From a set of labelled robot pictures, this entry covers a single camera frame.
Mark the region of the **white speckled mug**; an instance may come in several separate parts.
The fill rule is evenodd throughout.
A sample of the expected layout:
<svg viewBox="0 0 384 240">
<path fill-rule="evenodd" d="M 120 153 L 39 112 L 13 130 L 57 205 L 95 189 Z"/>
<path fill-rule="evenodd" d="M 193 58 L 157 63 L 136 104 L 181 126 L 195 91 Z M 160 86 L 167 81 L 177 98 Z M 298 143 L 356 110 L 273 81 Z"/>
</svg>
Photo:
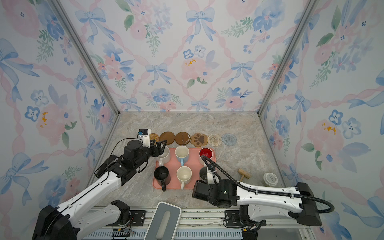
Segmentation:
<svg viewBox="0 0 384 240">
<path fill-rule="evenodd" d="M 171 160 L 170 149 L 166 146 L 163 154 L 157 157 L 157 162 L 159 166 L 164 166 L 170 160 Z"/>
</svg>

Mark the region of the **rattan woven coaster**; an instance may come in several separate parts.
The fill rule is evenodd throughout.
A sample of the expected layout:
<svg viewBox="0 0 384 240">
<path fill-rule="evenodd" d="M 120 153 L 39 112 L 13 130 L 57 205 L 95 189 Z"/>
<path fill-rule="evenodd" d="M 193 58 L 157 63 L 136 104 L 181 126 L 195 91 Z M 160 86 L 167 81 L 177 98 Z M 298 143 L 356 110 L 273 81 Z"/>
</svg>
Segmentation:
<svg viewBox="0 0 384 240">
<path fill-rule="evenodd" d="M 159 142 L 159 141 L 160 141 L 160 137 L 159 137 L 158 134 L 151 133 L 151 134 L 150 134 L 150 140 L 151 140 L 151 141 L 155 141 L 155 142 Z"/>
</svg>

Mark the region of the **plain wooden round coaster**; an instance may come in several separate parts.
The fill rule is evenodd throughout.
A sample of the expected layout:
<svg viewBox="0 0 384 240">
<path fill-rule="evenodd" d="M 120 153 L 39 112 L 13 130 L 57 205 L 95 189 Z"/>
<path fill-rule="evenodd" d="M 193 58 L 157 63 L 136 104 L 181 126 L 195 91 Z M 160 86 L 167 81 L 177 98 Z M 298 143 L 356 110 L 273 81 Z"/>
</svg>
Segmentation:
<svg viewBox="0 0 384 240">
<path fill-rule="evenodd" d="M 173 132 L 163 132 L 159 138 L 160 142 L 167 141 L 167 145 L 172 144 L 175 141 L 175 134 Z"/>
</svg>

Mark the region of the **dark brown round coaster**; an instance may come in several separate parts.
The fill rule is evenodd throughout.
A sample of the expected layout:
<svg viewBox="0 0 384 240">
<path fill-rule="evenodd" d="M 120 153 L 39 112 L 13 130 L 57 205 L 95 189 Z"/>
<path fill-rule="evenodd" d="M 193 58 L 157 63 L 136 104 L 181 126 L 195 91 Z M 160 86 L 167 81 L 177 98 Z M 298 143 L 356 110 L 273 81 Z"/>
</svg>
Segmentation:
<svg viewBox="0 0 384 240">
<path fill-rule="evenodd" d="M 179 132 L 175 135 L 175 142 L 180 146 L 185 146 L 191 141 L 190 134 L 186 132 Z"/>
</svg>

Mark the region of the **grey mug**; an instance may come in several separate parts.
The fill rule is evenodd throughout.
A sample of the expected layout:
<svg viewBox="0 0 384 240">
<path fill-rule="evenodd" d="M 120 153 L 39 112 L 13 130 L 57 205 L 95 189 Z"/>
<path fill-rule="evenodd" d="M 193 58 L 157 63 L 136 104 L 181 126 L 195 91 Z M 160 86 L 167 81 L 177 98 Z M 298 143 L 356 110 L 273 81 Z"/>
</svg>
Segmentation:
<svg viewBox="0 0 384 240">
<path fill-rule="evenodd" d="M 208 183 L 208 167 L 203 167 L 199 171 L 200 180 Z"/>
</svg>

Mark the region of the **pink mug red inside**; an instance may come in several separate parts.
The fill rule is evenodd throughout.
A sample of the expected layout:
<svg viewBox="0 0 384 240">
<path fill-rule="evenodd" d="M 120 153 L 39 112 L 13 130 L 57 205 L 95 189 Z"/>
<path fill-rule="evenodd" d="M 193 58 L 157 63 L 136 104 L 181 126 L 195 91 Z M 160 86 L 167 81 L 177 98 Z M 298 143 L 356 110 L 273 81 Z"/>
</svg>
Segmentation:
<svg viewBox="0 0 384 240">
<path fill-rule="evenodd" d="M 205 165 L 205 163 L 204 163 L 204 161 L 203 161 L 203 159 L 202 159 L 202 157 L 207 157 L 207 158 L 209 158 L 209 159 L 212 159 L 212 157 L 213 157 L 213 151 L 210 149 L 210 148 L 202 148 L 202 149 L 200 149 L 200 151 L 199 151 L 199 163 L 201 164 L 201 165 Z"/>
</svg>

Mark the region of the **white multicolour woven coaster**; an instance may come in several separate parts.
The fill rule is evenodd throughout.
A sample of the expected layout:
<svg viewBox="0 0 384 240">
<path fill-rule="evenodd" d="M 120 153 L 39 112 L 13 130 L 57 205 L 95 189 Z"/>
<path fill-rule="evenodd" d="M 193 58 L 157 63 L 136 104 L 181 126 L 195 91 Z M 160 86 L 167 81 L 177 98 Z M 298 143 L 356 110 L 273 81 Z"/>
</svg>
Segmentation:
<svg viewBox="0 0 384 240">
<path fill-rule="evenodd" d="M 218 147 L 222 144 L 222 137 L 218 134 L 211 134 L 208 136 L 208 144 L 213 147 Z"/>
</svg>

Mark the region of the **light blue woven coaster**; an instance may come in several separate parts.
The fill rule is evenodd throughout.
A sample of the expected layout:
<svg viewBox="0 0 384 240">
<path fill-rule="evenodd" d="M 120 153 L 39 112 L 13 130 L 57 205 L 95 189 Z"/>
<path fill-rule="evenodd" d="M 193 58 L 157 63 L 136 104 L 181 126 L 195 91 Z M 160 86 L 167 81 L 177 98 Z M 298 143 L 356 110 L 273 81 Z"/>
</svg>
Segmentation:
<svg viewBox="0 0 384 240">
<path fill-rule="evenodd" d="M 233 134 L 223 134 L 222 143 L 226 146 L 235 146 L 237 144 L 237 138 Z"/>
</svg>

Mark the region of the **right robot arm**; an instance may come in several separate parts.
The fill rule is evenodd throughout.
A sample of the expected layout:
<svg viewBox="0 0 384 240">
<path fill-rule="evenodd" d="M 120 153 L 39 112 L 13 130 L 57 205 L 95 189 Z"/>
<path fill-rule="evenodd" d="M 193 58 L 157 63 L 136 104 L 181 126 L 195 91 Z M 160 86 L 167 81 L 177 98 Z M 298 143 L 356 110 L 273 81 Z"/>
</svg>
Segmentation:
<svg viewBox="0 0 384 240">
<path fill-rule="evenodd" d="M 235 184 L 228 179 L 217 185 L 196 181 L 192 196 L 218 208 L 238 207 L 240 220 L 245 225 L 271 219 L 294 219 L 300 225 L 311 227 L 322 225 L 312 193 L 302 196 L 295 187 L 276 189 Z"/>
</svg>

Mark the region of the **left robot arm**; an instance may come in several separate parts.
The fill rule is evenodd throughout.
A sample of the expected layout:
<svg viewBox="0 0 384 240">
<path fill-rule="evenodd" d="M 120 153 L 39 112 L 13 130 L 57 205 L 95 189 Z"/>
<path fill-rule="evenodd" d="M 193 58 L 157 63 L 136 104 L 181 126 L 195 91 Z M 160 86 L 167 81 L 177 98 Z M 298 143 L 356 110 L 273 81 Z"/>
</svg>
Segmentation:
<svg viewBox="0 0 384 240">
<path fill-rule="evenodd" d="M 121 200 L 112 201 L 104 209 L 89 213 L 101 199 L 142 172 L 149 158 L 161 156 L 166 141 L 150 141 L 146 147 L 141 140 L 131 140 L 120 157 L 110 155 L 96 170 L 98 180 L 68 201 L 43 208 L 38 216 L 34 240 L 81 240 L 110 224 L 126 226 L 132 221 L 130 207 Z"/>
</svg>

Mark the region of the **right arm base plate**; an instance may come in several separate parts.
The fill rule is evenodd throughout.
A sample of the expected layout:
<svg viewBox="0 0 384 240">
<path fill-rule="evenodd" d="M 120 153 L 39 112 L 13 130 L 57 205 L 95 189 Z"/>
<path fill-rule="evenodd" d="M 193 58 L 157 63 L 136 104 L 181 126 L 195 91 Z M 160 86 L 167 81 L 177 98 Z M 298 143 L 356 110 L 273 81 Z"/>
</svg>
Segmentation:
<svg viewBox="0 0 384 240">
<path fill-rule="evenodd" d="M 265 227 L 266 221 L 255 222 L 246 217 L 240 210 L 225 210 L 223 225 L 227 228 L 252 228 Z"/>
</svg>

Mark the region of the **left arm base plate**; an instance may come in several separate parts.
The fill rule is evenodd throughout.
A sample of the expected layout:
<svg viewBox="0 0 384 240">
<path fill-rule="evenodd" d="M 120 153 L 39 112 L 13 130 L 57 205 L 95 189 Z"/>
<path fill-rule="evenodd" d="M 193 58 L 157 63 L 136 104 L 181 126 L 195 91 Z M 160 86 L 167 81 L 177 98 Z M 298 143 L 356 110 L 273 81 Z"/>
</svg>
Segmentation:
<svg viewBox="0 0 384 240">
<path fill-rule="evenodd" d="M 107 227 L 143 227 L 145 216 L 145 210 L 123 211 L 118 221 L 107 225 Z"/>
</svg>

